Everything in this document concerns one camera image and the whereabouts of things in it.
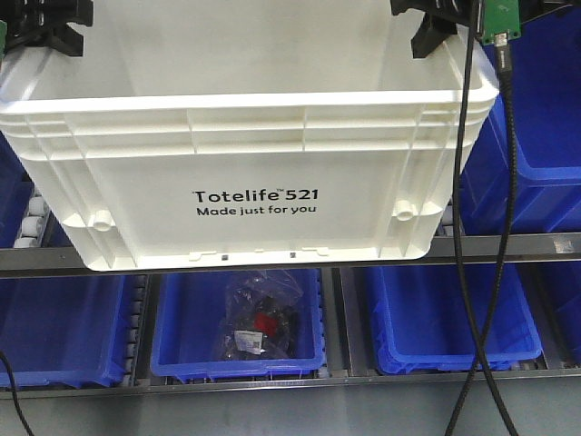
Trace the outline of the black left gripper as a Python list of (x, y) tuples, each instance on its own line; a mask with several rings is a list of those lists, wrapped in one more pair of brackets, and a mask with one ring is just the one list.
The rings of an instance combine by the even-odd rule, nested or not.
[(84, 37), (70, 24), (91, 27), (90, 0), (2, 0), (1, 56), (20, 47), (48, 47), (64, 55), (84, 54)]

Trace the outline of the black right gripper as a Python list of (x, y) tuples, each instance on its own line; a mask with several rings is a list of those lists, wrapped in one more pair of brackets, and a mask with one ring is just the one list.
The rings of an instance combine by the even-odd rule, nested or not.
[(484, 1), (391, 0), (394, 16), (409, 10), (424, 13), (417, 32), (410, 41), (414, 58), (426, 58), (449, 36), (458, 33), (458, 26), (473, 29), (479, 39), (484, 33)]

